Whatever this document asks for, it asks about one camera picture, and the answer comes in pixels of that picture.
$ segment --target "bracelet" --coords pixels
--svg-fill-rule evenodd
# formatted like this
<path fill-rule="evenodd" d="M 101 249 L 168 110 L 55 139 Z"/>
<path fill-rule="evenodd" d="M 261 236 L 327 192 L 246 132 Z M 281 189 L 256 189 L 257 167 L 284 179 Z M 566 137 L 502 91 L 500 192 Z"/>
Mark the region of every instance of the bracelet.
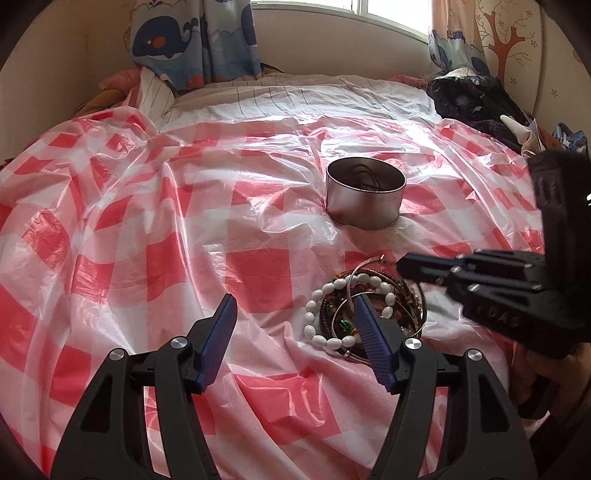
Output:
<path fill-rule="evenodd" d="M 394 319 L 408 338 L 420 338 L 427 319 L 423 290 L 419 295 L 404 280 L 380 270 L 364 268 L 371 263 L 389 263 L 384 256 L 373 257 L 355 269 L 336 275 L 331 282 L 314 290 L 306 304 L 304 336 L 318 348 L 336 352 L 369 365 L 361 337 L 353 323 L 353 299 L 367 294 L 385 319 Z"/>

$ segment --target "whale print curtain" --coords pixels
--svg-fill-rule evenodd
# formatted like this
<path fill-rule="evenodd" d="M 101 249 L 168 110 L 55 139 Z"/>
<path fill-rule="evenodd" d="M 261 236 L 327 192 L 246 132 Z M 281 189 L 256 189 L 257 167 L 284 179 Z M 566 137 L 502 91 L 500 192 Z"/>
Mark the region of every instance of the whale print curtain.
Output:
<path fill-rule="evenodd" d="M 443 73 L 470 67 L 490 75 L 476 24 L 476 0 L 431 0 L 429 53 Z"/>
<path fill-rule="evenodd" d="M 250 0 L 138 0 L 129 49 L 176 90 L 261 75 Z"/>

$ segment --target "blue gripper pad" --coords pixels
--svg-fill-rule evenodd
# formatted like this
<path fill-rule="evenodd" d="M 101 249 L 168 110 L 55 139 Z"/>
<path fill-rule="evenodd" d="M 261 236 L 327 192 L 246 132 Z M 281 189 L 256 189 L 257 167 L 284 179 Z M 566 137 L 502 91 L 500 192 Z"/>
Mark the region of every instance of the blue gripper pad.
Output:
<path fill-rule="evenodd" d="M 200 355 L 199 376 L 197 377 L 197 388 L 203 393 L 217 377 L 220 370 L 223 356 L 228 348 L 230 337 L 236 326 L 238 318 L 238 304 L 236 299 L 226 294 L 221 304 L 213 314 L 211 320 L 214 322 L 209 337 L 203 345 Z"/>
<path fill-rule="evenodd" d="M 384 320 L 378 317 L 374 306 L 366 295 L 361 295 L 355 299 L 355 315 L 353 322 L 361 335 L 363 348 L 368 355 L 372 369 L 374 369 L 375 378 L 380 385 L 386 387 L 386 390 L 394 394 L 397 384 L 395 376 L 395 351 L 392 351 L 391 345 L 384 337 L 379 322 L 393 323 L 392 320 Z M 402 331 L 394 322 L 394 327 L 400 332 L 400 342 L 395 344 L 395 350 L 398 349 L 402 341 Z"/>

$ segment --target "blue cloth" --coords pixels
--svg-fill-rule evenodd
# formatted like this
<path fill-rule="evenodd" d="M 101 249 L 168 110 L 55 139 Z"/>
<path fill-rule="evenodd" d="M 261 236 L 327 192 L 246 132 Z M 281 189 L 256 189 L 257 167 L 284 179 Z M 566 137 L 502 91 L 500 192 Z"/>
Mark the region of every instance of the blue cloth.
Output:
<path fill-rule="evenodd" d="M 486 64 L 484 49 L 467 43 L 460 31 L 448 31 L 442 38 L 435 30 L 431 30 L 429 54 L 433 63 L 441 68 L 444 74 L 462 67 L 470 67 L 482 76 L 491 74 Z"/>
<path fill-rule="evenodd" d="M 130 54 L 176 90 L 261 75 L 250 0 L 138 0 Z"/>

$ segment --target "silver cylindrical can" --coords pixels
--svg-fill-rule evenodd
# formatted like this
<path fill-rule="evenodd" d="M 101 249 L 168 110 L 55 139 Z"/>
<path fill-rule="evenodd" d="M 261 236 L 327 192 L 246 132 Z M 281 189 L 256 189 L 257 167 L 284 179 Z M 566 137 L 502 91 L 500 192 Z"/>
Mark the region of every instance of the silver cylindrical can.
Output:
<path fill-rule="evenodd" d="M 405 188 L 404 173 L 384 161 L 341 158 L 326 169 L 326 210 L 345 225 L 386 228 L 400 215 Z"/>

